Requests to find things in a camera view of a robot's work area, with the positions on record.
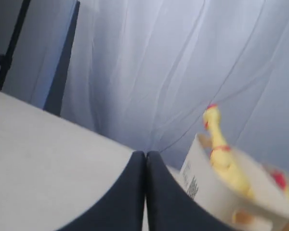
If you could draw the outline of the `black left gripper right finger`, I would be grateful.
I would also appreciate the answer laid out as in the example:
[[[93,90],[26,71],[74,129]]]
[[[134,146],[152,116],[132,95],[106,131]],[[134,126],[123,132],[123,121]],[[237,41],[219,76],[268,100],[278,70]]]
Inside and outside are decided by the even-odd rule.
[[[185,193],[157,151],[147,153],[146,181],[150,231],[229,230],[229,226],[214,218]]]

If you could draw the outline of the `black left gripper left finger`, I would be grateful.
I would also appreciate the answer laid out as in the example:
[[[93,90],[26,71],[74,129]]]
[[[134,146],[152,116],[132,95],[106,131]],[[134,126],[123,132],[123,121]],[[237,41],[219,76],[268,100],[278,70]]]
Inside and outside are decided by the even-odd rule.
[[[132,153],[113,186],[81,216],[61,231],[140,231],[146,184],[144,152]]]

